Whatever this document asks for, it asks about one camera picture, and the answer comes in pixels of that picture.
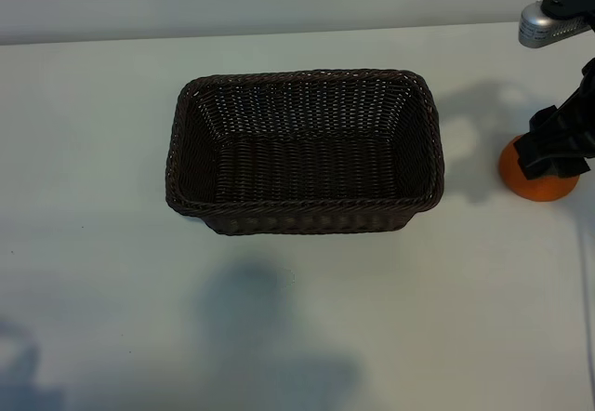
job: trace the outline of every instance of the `orange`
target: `orange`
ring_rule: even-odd
[[[579,176],[569,179],[555,176],[545,176],[535,180],[525,178],[518,163],[519,155],[512,145],[520,137],[521,135],[513,139],[500,155],[498,170],[506,186],[520,197],[535,202],[551,202],[569,194],[578,183]]]

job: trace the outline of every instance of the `white table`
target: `white table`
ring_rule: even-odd
[[[535,204],[495,166],[595,43],[529,50],[516,29],[0,47],[0,330],[20,329],[30,365],[40,354],[23,394],[44,411],[592,409],[594,176]],[[239,238],[169,209],[185,83],[315,68],[426,78],[446,160],[435,209],[400,232]]]

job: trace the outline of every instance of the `woven pattern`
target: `woven pattern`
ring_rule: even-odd
[[[438,114],[414,73],[210,76],[179,95],[166,199],[216,232],[397,230],[442,193]]]

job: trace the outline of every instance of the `wicker basket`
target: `wicker basket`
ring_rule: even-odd
[[[173,209],[222,234],[399,230],[443,194],[438,114],[410,72],[199,78],[165,179]]]

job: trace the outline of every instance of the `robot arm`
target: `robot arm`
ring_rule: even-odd
[[[519,41],[539,48],[595,30],[595,0],[544,0],[522,12]],[[583,81],[560,107],[536,113],[530,132],[514,143],[519,166],[529,180],[570,178],[589,171],[595,157],[595,60],[583,69]]]

